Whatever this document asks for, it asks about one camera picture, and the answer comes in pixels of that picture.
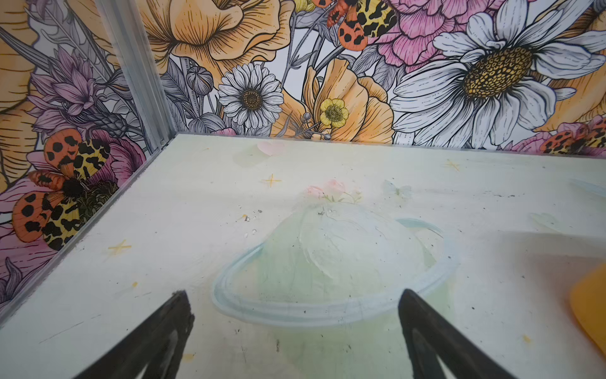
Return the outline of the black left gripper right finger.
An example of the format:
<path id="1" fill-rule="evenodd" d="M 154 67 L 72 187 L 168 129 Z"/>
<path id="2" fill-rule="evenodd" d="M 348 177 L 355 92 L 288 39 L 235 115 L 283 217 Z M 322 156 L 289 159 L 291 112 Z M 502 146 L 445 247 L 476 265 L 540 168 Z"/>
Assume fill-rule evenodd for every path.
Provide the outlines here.
<path id="1" fill-rule="evenodd" d="M 514 379 L 413 290 L 402 293 L 398 313 L 413 377 L 445 378 L 444 363 L 456 378 Z"/>

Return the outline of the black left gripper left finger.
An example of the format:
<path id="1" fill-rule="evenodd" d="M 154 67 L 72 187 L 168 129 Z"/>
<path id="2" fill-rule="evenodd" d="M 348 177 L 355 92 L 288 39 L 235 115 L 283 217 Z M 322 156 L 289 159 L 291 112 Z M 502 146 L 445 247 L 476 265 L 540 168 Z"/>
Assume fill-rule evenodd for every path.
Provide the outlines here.
<path id="1" fill-rule="evenodd" d="M 175 378 L 195 316 L 178 291 L 78 378 Z"/>

